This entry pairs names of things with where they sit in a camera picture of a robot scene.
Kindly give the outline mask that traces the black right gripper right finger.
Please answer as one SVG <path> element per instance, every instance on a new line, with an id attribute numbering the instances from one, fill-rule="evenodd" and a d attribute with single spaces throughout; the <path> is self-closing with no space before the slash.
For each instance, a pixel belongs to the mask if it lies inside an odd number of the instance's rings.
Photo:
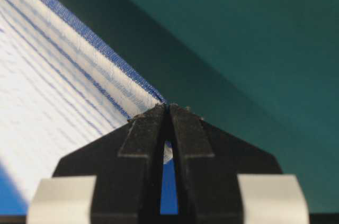
<path id="1" fill-rule="evenodd" d="M 179 215 L 186 223 L 308 223 L 297 178 L 277 159 L 172 104 Z"/>

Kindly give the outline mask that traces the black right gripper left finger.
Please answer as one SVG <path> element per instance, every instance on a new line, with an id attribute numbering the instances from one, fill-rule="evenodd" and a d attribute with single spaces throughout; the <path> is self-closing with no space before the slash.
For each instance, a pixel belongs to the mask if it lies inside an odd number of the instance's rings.
<path id="1" fill-rule="evenodd" d="M 62 157 L 40 181 L 28 223 L 138 223 L 159 208 L 165 105 Z"/>

